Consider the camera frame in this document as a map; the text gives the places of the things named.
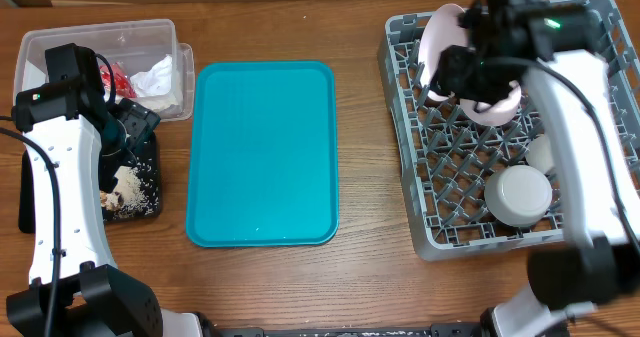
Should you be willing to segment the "grey dishwasher rack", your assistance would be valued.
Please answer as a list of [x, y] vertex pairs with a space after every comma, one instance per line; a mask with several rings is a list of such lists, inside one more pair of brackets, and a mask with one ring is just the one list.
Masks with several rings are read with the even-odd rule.
[[[610, 109], [631, 178], [639, 195], [639, 59], [614, 0], [554, 0], [579, 4], [599, 27], [600, 54], [608, 65]], [[553, 197], [545, 215], [528, 227], [510, 227], [487, 208], [484, 189], [496, 172], [524, 165], [527, 145], [545, 134], [540, 114], [525, 91], [514, 118], [502, 126], [470, 120], [451, 99], [418, 104], [423, 67], [418, 65], [428, 13], [388, 19], [379, 50], [386, 104], [401, 156], [402, 189], [416, 253], [437, 261], [509, 251], [564, 240], [564, 215], [555, 169], [548, 174]]]

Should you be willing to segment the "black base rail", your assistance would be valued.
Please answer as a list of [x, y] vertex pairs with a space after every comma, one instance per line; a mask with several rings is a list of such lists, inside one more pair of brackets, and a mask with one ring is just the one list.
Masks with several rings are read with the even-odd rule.
[[341, 328], [265, 330], [258, 327], [227, 328], [209, 326], [203, 332], [207, 337], [472, 337], [477, 323], [437, 323], [422, 328]]

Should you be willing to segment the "spilled rice pile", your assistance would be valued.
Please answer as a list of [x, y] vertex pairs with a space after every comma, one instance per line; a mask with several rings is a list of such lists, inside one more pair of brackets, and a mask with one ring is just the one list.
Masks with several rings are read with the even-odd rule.
[[121, 193], [124, 205], [117, 212], [102, 208], [104, 221], [116, 222], [157, 215], [161, 209], [157, 172], [150, 163], [142, 161], [135, 167], [121, 166], [115, 174], [117, 184], [113, 191]]

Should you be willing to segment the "red snack wrapper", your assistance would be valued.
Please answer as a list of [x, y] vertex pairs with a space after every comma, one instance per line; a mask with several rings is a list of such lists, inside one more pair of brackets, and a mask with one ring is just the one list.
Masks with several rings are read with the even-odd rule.
[[[114, 73], [116, 98], [127, 98], [127, 99], [136, 98], [137, 94], [124, 69], [124, 65], [121, 62], [116, 62], [111, 64], [110, 69]], [[100, 75], [104, 84], [106, 98], [109, 98], [110, 89], [111, 89], [110, 69], [106, 65], [100, 66]]]

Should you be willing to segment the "black rectangular tray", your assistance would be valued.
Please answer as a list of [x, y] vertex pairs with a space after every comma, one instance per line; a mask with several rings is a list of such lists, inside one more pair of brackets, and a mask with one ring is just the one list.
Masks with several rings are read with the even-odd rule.
[[[118, 183], [111, 193], [100, 192], [105, 223], [117, 223], [157, 217], [162, 211], [162, 183], [156, 135], [151, 134], [136, 153], [134, 167], [122, 166], [116, 173]], [[31, 162], [22, 155], [18, 228], [35, 233], [34, 189]]]

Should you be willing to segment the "brown food scrap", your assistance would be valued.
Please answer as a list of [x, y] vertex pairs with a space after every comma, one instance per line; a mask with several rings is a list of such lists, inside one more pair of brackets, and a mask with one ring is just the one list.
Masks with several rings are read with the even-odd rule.
[[111, 193], [101, 191], [100, 201], [101, 207], [111, 212], [119, 211], [124, 205], [124, 198], [118, 191], [113, 191]]

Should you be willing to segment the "grey shallow bowl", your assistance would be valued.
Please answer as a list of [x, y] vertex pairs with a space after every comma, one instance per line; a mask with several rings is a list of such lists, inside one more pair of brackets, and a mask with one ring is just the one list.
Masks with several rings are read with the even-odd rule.
[[494, 173], [486, 182], [484, 198], [489, 212], [503, 224], [528, 227], [545, 215], [553, 197], [546, 176], [527, 165]]

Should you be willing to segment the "small white plate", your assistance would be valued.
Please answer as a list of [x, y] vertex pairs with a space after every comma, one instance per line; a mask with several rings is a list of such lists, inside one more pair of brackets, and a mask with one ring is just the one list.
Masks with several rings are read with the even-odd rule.
[[516, 115], [522, 98], [519, 84], [511, 81], [510, 86], [512, 90], [508, 97], [495, 105], [468, 99], [461, 99], [459, 105], [465, 115], [477, 124], [493, 127], [505, 125]]

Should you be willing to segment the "large white plate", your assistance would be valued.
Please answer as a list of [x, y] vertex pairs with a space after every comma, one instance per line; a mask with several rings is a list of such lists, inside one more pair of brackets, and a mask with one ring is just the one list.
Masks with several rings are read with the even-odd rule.
[[433, 92], [428, 86], [436, 72], [440, 54], [451, 45], [469, 45], [467, 34], [458, 23], [458, 16], [463, 12], [464, 9], [457, 4], [445, 4], [431, 15], [424, 28], [418, 52], [418, 65], [423, 67], [419, 79], [422, 88], [419, 105], [439, 103], [454, 96], [453, 93]]

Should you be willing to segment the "white paper cup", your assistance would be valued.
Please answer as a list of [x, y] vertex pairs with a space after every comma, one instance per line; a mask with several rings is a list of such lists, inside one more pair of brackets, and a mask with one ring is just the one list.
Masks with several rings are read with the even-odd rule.
[[529, 166], [546, 175], [554, 169], [551, 143], [545, 134], [541, 134], [534, 138], [527, 145], [525, 160]]

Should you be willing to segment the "white napkin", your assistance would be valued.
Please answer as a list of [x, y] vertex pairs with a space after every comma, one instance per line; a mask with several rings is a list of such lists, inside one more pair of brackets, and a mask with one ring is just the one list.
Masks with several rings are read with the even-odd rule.
[[150, 70], [132, 75], [130, 82], [138, 103], [158, 114], [170, 113], [171, 109], [181, 107], [177, 94], [172, 90], [173, 58], [169, 54]]

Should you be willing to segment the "teal serving tray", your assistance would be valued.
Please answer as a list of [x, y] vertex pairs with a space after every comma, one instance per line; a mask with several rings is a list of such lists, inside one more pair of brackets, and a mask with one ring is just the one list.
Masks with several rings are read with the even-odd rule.
[[335, 79], [320, 61], [197, 78], [185, 230], [205, 248], [321, 245], [339, 226]]

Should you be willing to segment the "clear plastic storage bin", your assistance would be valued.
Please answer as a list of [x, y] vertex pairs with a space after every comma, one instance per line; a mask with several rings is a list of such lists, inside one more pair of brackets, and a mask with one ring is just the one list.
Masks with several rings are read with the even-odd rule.
[[15, 94], [49, 81], [44, 52], [74, 43], [88, 47], [119, 65], [126, 76], [149, 74], [158, 63], [172, 68], [170, 86], [134, 100], [159, 114], [163, 122], [189, 119], [195, 99], [194, 56], [190, 45], [177, 39], [169, 19], [126, 21], [34, 30], [26, 33], [18, 54]]

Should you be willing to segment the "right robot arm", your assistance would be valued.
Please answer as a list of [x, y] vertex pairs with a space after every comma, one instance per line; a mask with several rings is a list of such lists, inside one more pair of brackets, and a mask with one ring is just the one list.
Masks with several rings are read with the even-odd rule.
[[514, 86], [540, 114], [561, 189], [565, 246], [527, 261], [527, 286], [487, 309], [479, 336], [540, 336], [639, 287], [639, 195], [610, 109], [608, 65], [588, 8], [477, 0], [468, 46], [440, 55], [429, 87], [494, 105]]

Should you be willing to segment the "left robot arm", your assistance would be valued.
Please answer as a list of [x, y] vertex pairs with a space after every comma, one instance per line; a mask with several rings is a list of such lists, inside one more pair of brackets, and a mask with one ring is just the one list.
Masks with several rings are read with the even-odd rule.
[[6, 299], [24, 336], [213, 336], [197, 312], [160, 307], [152, 289], [120, 271], [104, 229], [101, 195], [134, 166], [159, 116], [116, 98], [105, 59], [74, 43], [45, 52], [48, 81], [17, 94], [2, 134], [23, 142], [33, 189], [35, 247], [29, 286]]

